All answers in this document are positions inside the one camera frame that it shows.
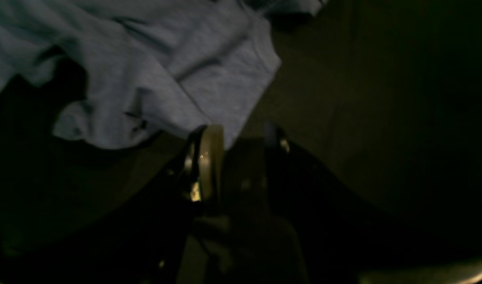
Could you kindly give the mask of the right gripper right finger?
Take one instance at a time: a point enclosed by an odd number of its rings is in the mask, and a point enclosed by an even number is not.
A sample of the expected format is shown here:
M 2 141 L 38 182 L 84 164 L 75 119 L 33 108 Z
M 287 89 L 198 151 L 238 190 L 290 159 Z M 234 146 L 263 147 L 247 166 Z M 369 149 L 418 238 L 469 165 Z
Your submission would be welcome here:
M 312 284 L 359 284 L 367 273 L 437 269 L 462 249 L 365 201 L 316 156 L 264 126 L 271 209 L 295 230 Z

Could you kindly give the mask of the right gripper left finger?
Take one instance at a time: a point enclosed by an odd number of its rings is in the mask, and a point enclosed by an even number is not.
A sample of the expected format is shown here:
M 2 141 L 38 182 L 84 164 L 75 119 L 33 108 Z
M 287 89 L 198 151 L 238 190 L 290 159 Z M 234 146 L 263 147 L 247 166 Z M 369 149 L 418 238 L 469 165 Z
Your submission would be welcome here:
M 173 284 L 194 218 L 220 202 L 221 125 L 185 147 L 128 201 L 52 245 L 12 262 L 14 284 Z

